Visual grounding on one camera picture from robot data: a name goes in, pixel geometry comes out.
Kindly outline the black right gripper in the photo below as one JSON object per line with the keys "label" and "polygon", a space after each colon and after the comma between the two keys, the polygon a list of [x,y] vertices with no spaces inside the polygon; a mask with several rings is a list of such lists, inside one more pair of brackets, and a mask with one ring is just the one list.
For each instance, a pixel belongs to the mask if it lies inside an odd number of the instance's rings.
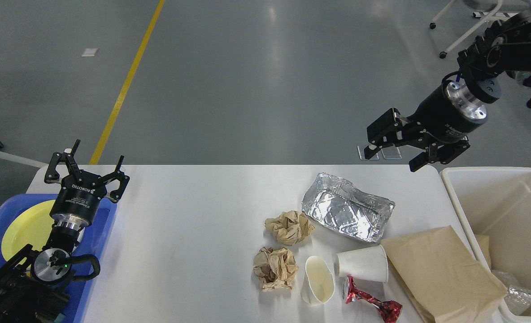
{"label": "black right gripper", "polygon": [[411,146],[423,152],[409,161],[416,172],[426,164],[448,164],[469,147],[467,135],[488,121],[485,104],[465,84],[442,82],[409,116],[390,108],[368,125],[364,158],[388,147]]}

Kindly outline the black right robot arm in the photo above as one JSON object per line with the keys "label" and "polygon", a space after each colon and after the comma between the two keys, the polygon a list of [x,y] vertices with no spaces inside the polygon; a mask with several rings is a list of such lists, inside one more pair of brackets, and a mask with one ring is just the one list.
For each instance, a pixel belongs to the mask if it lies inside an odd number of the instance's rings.
{"label": "black right robot arm", "polygon": [[[499,75],[522,76],[522,85],[531,88],[531,9],[495,21],[458,53],[457,62],[458,69],[445,75],[411,116],[391,108],[367,127],[362,159],[389,147],[411,146],[421,149],[409,161],[415,172],[464,153],[470,147],[468,135],[487,122],[486,106],[501,97]],[[531,97],[526,105],[531,109]]]}

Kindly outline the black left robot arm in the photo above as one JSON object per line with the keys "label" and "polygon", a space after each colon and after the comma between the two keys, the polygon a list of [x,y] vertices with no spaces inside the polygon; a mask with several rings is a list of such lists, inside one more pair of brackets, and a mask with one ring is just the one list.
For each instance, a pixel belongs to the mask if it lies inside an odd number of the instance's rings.
{"label": "black left robot arm", "polygon": [[79,254],[87,229],[102,201],[116,204],[130,177],[122,170],[124,156],[106,175],[81,169],[75,161],[80,140],[52,154],[46,184],[60,189],[49,211],[52,228],[40,249],[26,244],[0,268],[0,323],[55,323],[63,318],[72,283],[85,283],[101,272],[99,258]]}

